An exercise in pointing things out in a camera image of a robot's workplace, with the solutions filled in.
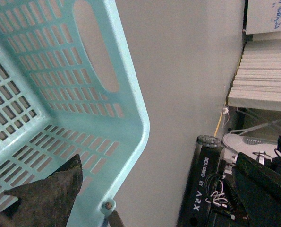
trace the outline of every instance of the electrical wire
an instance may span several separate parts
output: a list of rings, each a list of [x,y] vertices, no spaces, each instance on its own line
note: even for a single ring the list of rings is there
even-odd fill
[[[224,128],[224,127],[226,126],[226,124],[227,124],[227,123],[229,122],[229,120],[230,120],[230,113],[227,112],[227,115],[228,115],[228,119],[227,119],[227,121],[224,123],[224,120],[225,120],[225,117],[224,117],[222,128]]]
[[[246,115],[246,116],[249,116],[250,118],[254,119],[255,121],[258,121],[258,120],[259,120],[257,117],[254,117],[253,115],[251,115],[251,114],[249,114],[249,113],[246,113],[246,112],[244,112],[244,111],[239,110],[239,107],[237,107],[236,111],[239,112],[239,113],[242,113],[242,114],[244,114],[244,115]]]
[[[268,155],[266,152],[253,152],[253,155],[257,155],[257,156],[264,155],[272,159],[272,156]]]
[[[250,127],[250,128],[247,128],[247,129],[238,129],[238,130],[232,130],[230,133],[233,133],[233,132],[241,132],[239,134],[239,136],[247,133],[247,132],[250,132],[250,131],[254,131],[254,130],[257,130],[257,129],[261,129],[261,128],[264,128],[264,127],[267,127],[269,126],[270,124],[276,124],[278,122],[281,122],[281,119],[278,119],[278,120],[274,120],[272,122],[268,122],[268,123],[263,123],[263,124],[260,124],[260,125],[257,125],[257,126],[254,126],[254,127]]]
[[[266,118],[264,118],[264,117],[258,115],[258,114],[255,113],[254,111],[252,111],[252,110],[250,110],[250,109],[248,109],[248,108],[246,108],[246,110],[247,110],[248,112],[252,113],[252,114],[255,114],[257,117],[255,117],[254,115],[251,115],[251,114],[249,114],[249,113],[247,113],[247,112],[244,112],[244,111],[239,110],[238,107],[236,108],[236,111],[237,111],[237,112],[242,113],[242,114],[244,114],[244,115],[246,115],[246,116],[248,116],[248,117],[254,119],[255,121],[264,120],[264,121],[266,121],[267,123],[270,123]],[[269,127],[271,130],[275,131],[276,133],[281,134],[281,127],[280,127],[279,125],[270,124],[270,125],[268,125],[267,127]]]
[[[218,121],[218,124],[217,124],[217,127],[216,127],[216,130],[215,130],[215,133],[214,133],[214,137],[217,136],[217,133],[218,133],[218,130],[219,130],[219,127],[220,127],[220,123],[221,123],[221,119],[222,119],[222,115],[223,115],[223,113],[221,112],[220,118],[219,118],[219,121]]]
[[[266,121],[266,122],[269,122],[268,119],[266,119],[265,117],[263,117],[263,116],[257,114],[255,111],[253,111],[253,110],[251,110],[251,109],[249,109],[249,108],[246,108],[246,111],[250,112],[251,114],[254,114],[255,116],[257,116],[257,117],[258,117],[259,119],[261,119],[261,120],[264,120],[264,121]],[[273,131],[276,131],[276,132],[278,132],[279,134],[281,134],[281,127],[280,127],[279,125],[271,124],[271,125],[269,126],[269,128],[272,129]]]
[[[276,153],[276,155],[278,156],[278,157],[281,157],[279,154],[278,154],[278,152],[280,152],[277,148],[274,150],[274,152]]]

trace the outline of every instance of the light blue plastic basket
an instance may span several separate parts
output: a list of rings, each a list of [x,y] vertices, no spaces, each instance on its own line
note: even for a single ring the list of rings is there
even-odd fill
[[[68,226],[100,226],[101,207],[145,148],[149,119],[115,1],[87,2],[117,76],[115,93],[87,57],[75,1],[0,0],[0,211],[14,201],[5,190],[46,178],[80,154],[84,181]]]

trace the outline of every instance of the white cable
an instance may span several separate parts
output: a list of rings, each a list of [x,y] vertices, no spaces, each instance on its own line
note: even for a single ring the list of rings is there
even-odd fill
[[[221,192],[219,193],[219,191],[216,190],[211,194],[210,197],[213,197],[213,200],[212,200],[213,204],[216,205],[217,207],[220,207],[220,206],[222,206],[222,204],[226,204],[229,201],[226,198],[222,197],[225,195],[225,193],[223,193],[223,190],[224,190],[223,182],[220,180],[218,182],[221,184]]]
[[[252,118],[252,119],[254,119],[254,120],[256,120],[256,121],[259,120],[259,119],[256,118],[255,116],[253,116],[253,115],[251,115],[251,114],[249,114],[249,113],[246,113],[246,112],[244,112],[244,111],[239,110],[239,107],[237,107],[236,110],[237,110],[237,112],[242,113],[242,114],[244,114],[244,115],[246,115],[246,116],[249,116],[250,118]]]
[[[244,133],[247,133],[247,132],[250,132],[250,131],[254,131],[254,130],[257,130],[257,129],[261,129],[261,128],[267,127],[267,126],[269,126],[271,124],[276,124],[278,122],[281,122],[281,119],[278,119],[278,120],[275,120],[275,121],[272,121],[272,122],[268,122],[268,123],[264,123],[264,124],[260,124],[260,125],[254,126],[254,127],[247,128],[247,129],[232,130],[230,133],[242,132],[241,134],[239,134],[239,136],[241,136]]]
[[[246,108],[246,110],[247,110],[248,112],[250,112],[251,114],[256,115],[258,118],[260,118],[260,119],[262,119],[262,120],[264,120],[264,121],[266,121],[266,122],[269,121],[269,120],[267,120],[265,117],[262,117],[261,115],[257,114],[255,111],[253,111],[253,110],[251,110],[251,109],[249,109],[249,108]],[[279,125],[271,124],[271,125],[269,126],[271,129],[275,130],[276,132],[279,132],[277,129],[273,128],[272,126],[273,126],[273,127],[276,127],[277,129],[279,129],[279,130],[281,131],[281,127],[280,127]]]
[[[225,126],[226,126],[226,124],[229,122],[229,120],[230,120],[230,113],[227,113],[227,116],[228,116],[228,119],[227,119],[227,121],[224,123],[224,119],[223,119],[223,126],[222,126],[222,128],[224,128]]]
[[[248,117],[254,119],[255,121],[264,120],[264,121],[267,121],[267,122],[268,122],[268,120],[267,120],[266,118],[261,117],[260,115],[258,115],[258,114],[255,113],[254,111],[252,111],[252,110],[250,110],[250,109],[248,109],[248,108],[246,108],[246,110],[249,111],[249,112],[252,113],[252,114],[255,114],[257,117],[255,117],[255,116],[253,116],[253,115],[251,115],[251,114],[249,114],[249,113],[247,113],[247,112],[244,112],[244,111],[239,110],[238,107],[237,107],[237,109],[236,109],[237,112],[242,113],[242,114],[244,114],[244,115],[246,115],[246,116],[248,116]],[[269,127],[270,129],[272,129],[273,131],[276,131],[277,133],[281,134],[281,127],[280,127],[280,126],[271,123],[271,124],[268,125],[267,127]]]

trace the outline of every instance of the basket grid slot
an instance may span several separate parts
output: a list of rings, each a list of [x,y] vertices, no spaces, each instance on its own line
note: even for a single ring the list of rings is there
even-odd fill
[[[30,103],[0,64],[0,144],[35,116]]]

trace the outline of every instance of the white cardboard box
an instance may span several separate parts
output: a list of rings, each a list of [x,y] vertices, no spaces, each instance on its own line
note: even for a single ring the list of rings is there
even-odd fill
[[[281,31],[281,0],[249,0],[246,34]]]

